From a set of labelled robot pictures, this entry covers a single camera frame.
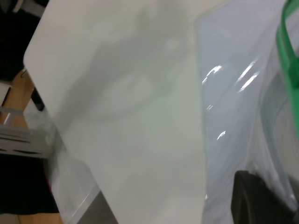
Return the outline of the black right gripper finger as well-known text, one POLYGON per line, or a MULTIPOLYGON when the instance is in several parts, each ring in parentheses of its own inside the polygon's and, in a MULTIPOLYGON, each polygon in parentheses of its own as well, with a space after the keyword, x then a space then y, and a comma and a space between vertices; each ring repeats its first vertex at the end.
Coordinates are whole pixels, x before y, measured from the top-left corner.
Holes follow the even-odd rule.
POLYGON ((299 213, 292 211, 265 184, 248 171, 235 173, 231 200, 234 224, 297 224, 299 213))

